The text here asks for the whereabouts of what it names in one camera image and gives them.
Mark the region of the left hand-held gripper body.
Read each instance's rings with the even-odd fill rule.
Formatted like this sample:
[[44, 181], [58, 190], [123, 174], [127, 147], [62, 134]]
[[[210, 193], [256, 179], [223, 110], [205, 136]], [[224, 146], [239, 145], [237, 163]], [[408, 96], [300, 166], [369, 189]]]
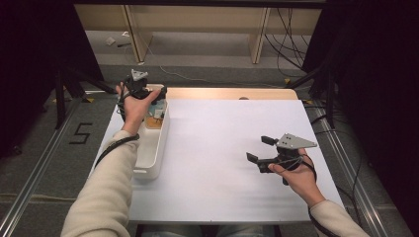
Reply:
[[146, 98], [152, 92], [147, 86], [147, 76], [147, 72], [131, 70], [131, 76], [125, 80], [124, 97], [133, 96], [139, 100]]

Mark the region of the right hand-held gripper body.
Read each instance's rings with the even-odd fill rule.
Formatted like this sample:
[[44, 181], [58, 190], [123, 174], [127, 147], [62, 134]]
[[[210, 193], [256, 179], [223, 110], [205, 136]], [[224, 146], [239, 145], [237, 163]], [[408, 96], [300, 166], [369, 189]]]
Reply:
[[301, 148], [316, 147], [317, 143], [307, 139], [285, 133], [278, 140], [276, 145], [277, 156], [271, 159], [259, 159], [257, 166], [261, 173], [271, 173], [268, 168], [270, 164], [279, 164], [284, 169], [292, 171], [296, 169], [303, 161], [302, 155], [299, 153]]

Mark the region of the white plastic bin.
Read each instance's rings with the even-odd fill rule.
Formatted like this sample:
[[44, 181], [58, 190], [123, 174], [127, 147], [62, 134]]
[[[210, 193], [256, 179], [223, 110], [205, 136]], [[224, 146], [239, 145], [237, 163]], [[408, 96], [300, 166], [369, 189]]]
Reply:
[[168, 103], [166, 101], [166, 113], [160, 129], [147, 128], [144, 119], [138, 130], [140, 144], [137, 149], [137, 160], [133, 168], [133, 176], [136, 179], [153, 180], [159, 176], [170, 126], [170, 116], [167, 107]]

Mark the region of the person's left hand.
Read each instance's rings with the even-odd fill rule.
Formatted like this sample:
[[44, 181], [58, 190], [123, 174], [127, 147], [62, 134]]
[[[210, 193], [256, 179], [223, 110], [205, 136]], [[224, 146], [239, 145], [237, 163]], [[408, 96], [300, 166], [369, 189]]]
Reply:
[[148, 113], [149, 106], [159, 96], [160, 91], [154, 90], [142, 100], [133, 96], [125, 97], [126, 88], [123, 84], [117, 86], [116, 91], [124, 99], [123, 107], [126, 119], [122, 130], [128, 132], [130, 136], [134, 136], [138, 133], [140, 125]]

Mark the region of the person's right hand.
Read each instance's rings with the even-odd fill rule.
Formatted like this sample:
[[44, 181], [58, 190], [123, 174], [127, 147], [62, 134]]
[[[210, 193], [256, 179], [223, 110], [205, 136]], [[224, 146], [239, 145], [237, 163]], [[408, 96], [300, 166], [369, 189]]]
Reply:
[[303, 163], [292, 171], [286, 170], [279, 164], [270, 164], [269, 169], [283, 177], [291, 189], [296, 192], [309, 207], [313, 207], [325, 200], [324, 195], [316, 184], [316, 175], [312, 160], [304, 148], [298, 153], [303, 158]]

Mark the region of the black metal stand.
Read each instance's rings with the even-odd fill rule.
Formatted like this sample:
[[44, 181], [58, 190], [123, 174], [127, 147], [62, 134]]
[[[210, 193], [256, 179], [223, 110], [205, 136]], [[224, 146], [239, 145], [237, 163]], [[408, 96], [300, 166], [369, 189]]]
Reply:
[[61, 128], [66, 120], [64, 91], [68, 91], [73, 99], [85, 98], [86, 92], [80, 84], [81, 81], [86, 81], [108, 94], [116, 94], [115, 89], [74, 67], [57, 65], [55, 67], [55, 99], [57, 108], [56, 129]]
[[333, 120], [333, 104], [334, 104], [334, 73], [330, 69], [330, 66], [323, 62], [318, 67], [308, 72], [305, 76], [297, 79], [294, 82], [289, 83], [287, 89], [295, 89], [300, 85], [313, 80], [308, 94], [313, 99], [319, 99], [322, 95], [325, 95], [325, 115], [329, 126], [331, 128], [335, 127]]

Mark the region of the black curtain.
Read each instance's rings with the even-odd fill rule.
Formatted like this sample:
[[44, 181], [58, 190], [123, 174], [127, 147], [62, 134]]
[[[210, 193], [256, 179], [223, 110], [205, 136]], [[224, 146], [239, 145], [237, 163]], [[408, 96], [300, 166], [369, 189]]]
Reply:
[[381, 183], [419, 237], [419, 0], [326, 0], [303, 69], [332, 65], [343, 109]]
[[57, 71], [103, 79], [73, 0], [0, 0], [0, 158], [32, 125]]

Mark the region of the aluminium floor rail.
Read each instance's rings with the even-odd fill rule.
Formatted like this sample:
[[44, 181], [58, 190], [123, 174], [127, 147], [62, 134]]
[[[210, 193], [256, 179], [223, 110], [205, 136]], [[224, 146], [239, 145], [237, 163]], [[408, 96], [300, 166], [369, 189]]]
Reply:
[[68, 104], [62, 124], [54, 131], [33, 172], [28, 177], [21, 191], [17, 194], [12, 206], [2, 220], [0, 224], [0, 237], [11, 237], [34, 191], [38, 187], [52, 156], [58, 148], [60, 141], [68, 128], [68, 124], [71, 122], [74, 113], [81, 103], [81, 99], [73, 99]]
[[361, 212], [366, 220], [369, 229], [374, 237], [389, 237], [388, 232], [383, 226], [382, 219], [374, 207], [373, 202], [367, 194], [362, 181], [359, 179], [359, 172], [362, 166], [362, 162], [359, 162], [358, 166], [352, 164], [348, 153], [346, 152], [341, 139], [338, 137], [338, 133], [335, 128], [331, 128], [324, 117], [325, 109], [318, 103], [312, 105], [317, 118], [312, 122], [316, 124], [319, 122], [323, 130], [321, 134], [325, 134], [330, 145], [332, 146], [334, 153], [339, 161], [343, 173], [349, 183], [350, 191], [352, 192], [352, 199], [357, 203], [356, 210]]

